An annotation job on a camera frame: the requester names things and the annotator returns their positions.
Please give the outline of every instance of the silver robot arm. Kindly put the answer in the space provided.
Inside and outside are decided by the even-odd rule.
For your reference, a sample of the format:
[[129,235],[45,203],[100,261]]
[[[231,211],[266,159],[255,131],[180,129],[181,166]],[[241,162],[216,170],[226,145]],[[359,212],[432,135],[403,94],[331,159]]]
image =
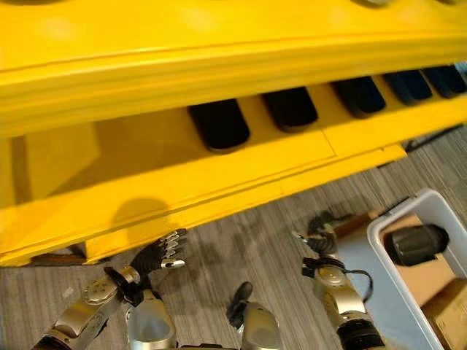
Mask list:
[[120,304],[128,302],[137,307],[147,299],[148,292],[153,295],[148,273],[185,265],[174,257],[181,250],[185,234],[185,230],[177,230],[145,247],[120,272],[105,268],[106,276],[86,287],[80,299],[65,310],[32,350],[86,349]]
[[[337,332],[344,350],[386,349],[365,307],[371,297],[373,280],[362,270],[349,271],[337,258],[337,240],[334,234],[326,233],[318,238],[301,239],[319,258],[304,258],[302,274],[314,279],[314,293],[321,300],[328,317]],[[348,273],[368,276],[369,289],[362,298],[354,289]]]

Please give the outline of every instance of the robotic arm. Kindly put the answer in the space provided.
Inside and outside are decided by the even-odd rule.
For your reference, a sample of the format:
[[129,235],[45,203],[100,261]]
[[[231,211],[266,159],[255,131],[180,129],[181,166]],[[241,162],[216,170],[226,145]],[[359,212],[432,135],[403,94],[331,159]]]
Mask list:
[[128,267],[119,272],[105,268],[106,276],[86,287],[81,298],[65,310],[32,350],[85,349],[105,328],[107,320],[121,303],[128,302],[136,308],[145,296],[153,297],[147,277],[149,272],[185,265],[183,260],[173,257],[180,252],[185,234],[185,230],[177,230],[157,240],[145,247]]
[[[147,275],[161,268],[184,266],[184,260],[176,257],[185,240],[186,230],[177,230],[145,247],[121,271],[105,268],[106,276],[86,287],[32,350],[86,349],[124,302],[133,306],[126,314],[130,350],[177,349],[174,323]],[[243,283],[227,310],[231,325],[243,333],[242,350],[281,350],[274,315],[261,304],[249,302],[251,293],[252,285]],[[225,349],[215,344],[183,348]]]
[[[344,267],[337,258],[337,240],[333,233],[311,238],[294,236],[319,256],[317,259],[303,259],[302,275],[314,279],[314,292],[322,301],[344,350],[386,349],[365,307],[373,290],[371,276],[365,271],[349,271]],[[369,289],[363,299],[347,278],[348,273],[368,276]]]

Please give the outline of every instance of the cardboard box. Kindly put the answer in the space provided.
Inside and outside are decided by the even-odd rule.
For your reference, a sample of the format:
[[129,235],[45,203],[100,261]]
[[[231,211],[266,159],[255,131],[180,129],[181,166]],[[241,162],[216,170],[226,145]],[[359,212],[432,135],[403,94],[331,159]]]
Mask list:
[[467,280],[452,281],[422,311],[445,349],[467,349]]

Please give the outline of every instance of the wire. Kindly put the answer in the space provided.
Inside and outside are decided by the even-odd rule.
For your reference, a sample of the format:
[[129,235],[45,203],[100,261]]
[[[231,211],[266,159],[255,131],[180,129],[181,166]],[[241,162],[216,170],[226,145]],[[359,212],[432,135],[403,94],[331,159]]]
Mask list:
[[359,275],[365,275],[368,277],[368,280],[369,280],[369,285],[368,285],[368,289],[365,293],[365,297],[363,298],[363,302],[366,303],[370,298],[371,296],[373,295],[373,278],[371,277],[371,275],[366,272],[365,270],[346,270],[346,269],[342,269],[342,272],[344,273],[355,273],[355,274],[359,274]]

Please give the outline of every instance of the yellow shelf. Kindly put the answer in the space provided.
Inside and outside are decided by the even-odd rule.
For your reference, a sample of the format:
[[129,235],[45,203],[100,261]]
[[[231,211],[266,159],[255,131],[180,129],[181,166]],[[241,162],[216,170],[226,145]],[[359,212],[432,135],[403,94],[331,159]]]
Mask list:
[[467,119],[466,97],[405,107],[383,90],[387,109],[356,120],[327,84],[309,91],[319,120],[295,134],[240,98],[251,139],[229,155],[205,150],[186,108],[0,140],[0,265],[83,241],[92,262],[400,158],[400,140]]
[[84,241],[273,181],[332,158],[318,125],[274,126],[257,96],[239,101],[252,131],[244,149],[214,155],[187,109],[75,125],[3,140],[9,193],[0,208],[0,264]]
[[466,15],[438,0],[2,1],[0,137],[461,61]]
[[151,243],[171,230],[199,226],[205,222],[210,222],[274,199],[397,160],[405,155],[406,153],[402,147],[393,145],[354,157],[336,157],[331,162],[316,165],[314,168],[307,169],[298,174],[259,184],[244,191],[235,192],[207,203],[200,203],[197,206],[186,208],[182,211],[149,219],[140,222],[138,225],[125,227],[113,233],[86,241],[88,263],[96,263],[104,257],[124,252],[135,246]]
[[417,106],[405,106],[381,76],[373,80],[387,106],[363,120],[349,115],[329,84],[309,87],[320,113],[318,123],[339,156],[365,152],[467,121],[467,94],[448,100],[431,87],[433,97]]

